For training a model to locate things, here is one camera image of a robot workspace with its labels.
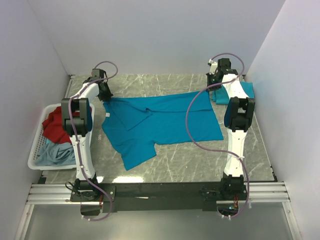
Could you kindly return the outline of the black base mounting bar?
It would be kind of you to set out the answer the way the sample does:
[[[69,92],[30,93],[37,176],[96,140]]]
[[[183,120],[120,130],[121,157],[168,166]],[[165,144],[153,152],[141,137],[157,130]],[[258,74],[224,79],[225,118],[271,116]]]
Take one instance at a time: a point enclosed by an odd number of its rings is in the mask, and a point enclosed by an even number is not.
[[[220,182],[66,183],[70,201],[88,216],[124,211],[202,210],[216,212],[224,202],[246,201],[249,189],[240,180]]]

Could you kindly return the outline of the white plastic laundry basket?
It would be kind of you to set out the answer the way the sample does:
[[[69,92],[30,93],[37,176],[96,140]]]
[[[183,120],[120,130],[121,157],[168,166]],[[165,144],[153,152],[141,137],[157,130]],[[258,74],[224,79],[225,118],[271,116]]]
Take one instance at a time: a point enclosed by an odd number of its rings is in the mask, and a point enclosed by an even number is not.
[[[49,165],[36,165],[36,160],[38,159],[38,153],[40,148],[45,145],[47,138],[43,135],[43,125],[42,122],[46,120],[51,112],[53,112],[57,107],[60,107],[61,104],[50,104],[44,108],[41,113],[39,123],[35,132],[34,140],[31,146],[29,158],[27,165],[32,170],[40,170],[40,171],[53,171],[53,170],[68,170],[75,169],[76,164],[68,164],[68,165],[57,165],[57,166],[49,166]]]

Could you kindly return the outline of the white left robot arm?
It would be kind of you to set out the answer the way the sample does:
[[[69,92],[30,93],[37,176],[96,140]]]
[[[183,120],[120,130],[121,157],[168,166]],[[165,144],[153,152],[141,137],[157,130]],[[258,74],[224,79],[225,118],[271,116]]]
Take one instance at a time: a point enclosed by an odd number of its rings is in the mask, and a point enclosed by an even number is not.
[[[88,201],[96,200],[102,189],[97,181],[96,171],[91,156],[91,134],[94,120],[91,102],[99,97],[110,100],[113,96],[107,83],[107,73],[94,68],[91,77],[81,89],[69,98],[61,100],[62,128],[70,138],[76,165],[76,180],[73,191],[80,192]]]

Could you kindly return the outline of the red t shirt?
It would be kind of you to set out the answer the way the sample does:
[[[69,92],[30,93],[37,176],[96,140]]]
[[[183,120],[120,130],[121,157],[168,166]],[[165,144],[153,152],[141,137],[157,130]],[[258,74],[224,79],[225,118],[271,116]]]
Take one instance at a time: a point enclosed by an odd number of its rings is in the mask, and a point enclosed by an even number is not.
[[[42,122],[42,127],[42,135],[54,144],[72,143],[70,136],[62,126],[62,109],[60,106],[49,113],[48,117]]]

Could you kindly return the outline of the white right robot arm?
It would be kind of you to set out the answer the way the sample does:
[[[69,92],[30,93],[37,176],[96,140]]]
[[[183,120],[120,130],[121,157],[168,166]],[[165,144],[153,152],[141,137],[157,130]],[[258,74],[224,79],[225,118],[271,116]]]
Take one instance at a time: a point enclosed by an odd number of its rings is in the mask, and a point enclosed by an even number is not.
[[[237,188],[244,184],[243,153],[247,132],[252,125],[255,100],[245,92],[238,72],[232,69],[229,58],[208,61],[207,85],[209,91],[226,90],[228,105],[224,115],[227,128],[228,148],[226,165],[223,171],[223,184],[219,187],[222,198],[230,200],[237,194]]]

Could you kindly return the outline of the folded teal t shirt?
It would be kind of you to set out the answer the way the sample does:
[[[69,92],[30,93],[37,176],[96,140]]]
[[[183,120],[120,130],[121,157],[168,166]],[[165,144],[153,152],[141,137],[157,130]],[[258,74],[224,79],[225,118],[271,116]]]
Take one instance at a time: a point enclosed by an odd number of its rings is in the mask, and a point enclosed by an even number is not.
[[[250,82],[240,82],[244,92],[248,95],[249,98],[255,98],[253,84]],[[211,97],[212,101],[217,105],[228,105],[229,104],[229,96],[224,86],[220,89],[215,90]]]

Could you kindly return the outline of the light blue t shirt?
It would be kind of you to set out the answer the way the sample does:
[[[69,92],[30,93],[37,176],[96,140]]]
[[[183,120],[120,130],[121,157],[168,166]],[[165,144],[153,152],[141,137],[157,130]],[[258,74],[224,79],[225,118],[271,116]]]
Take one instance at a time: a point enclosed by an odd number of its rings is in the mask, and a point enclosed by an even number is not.
[[[75,153],[72,144],[69,142],[56,144],[49,142],[40,147],[37,158],[35,160],[36,166],[66,166],[74,165],[76,163]]]

